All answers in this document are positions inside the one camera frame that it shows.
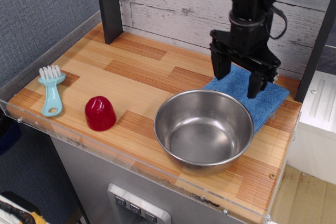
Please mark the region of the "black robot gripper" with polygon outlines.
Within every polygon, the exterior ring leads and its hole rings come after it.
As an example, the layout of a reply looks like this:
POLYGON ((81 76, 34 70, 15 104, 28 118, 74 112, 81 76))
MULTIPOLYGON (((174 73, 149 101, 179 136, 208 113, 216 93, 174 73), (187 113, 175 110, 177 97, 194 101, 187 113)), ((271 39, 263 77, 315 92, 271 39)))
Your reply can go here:
POLYGON ((211 31, 210 49, 215 78, 221 80, 227 76, 232 62, 250 71, 248 98, 255 98, 269 82, 278 79, 277 68, 281 61, 267 45, 272 20, 272 11, 256 20, 243 20, 230 12, 230 31, 211 31))

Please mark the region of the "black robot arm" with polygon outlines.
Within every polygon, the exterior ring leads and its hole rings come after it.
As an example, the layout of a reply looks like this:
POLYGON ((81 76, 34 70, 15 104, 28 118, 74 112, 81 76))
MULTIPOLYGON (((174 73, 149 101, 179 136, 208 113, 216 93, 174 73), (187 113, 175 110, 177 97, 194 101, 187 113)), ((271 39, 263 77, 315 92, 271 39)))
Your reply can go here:
POLYGON ((212 30, 211 60, 215 78, 230 73, 232 63, 250 72, 248 98, 255 98, 277 76, 280 60, 268 48, 276 0, 232 0, 230 31, 212 30))

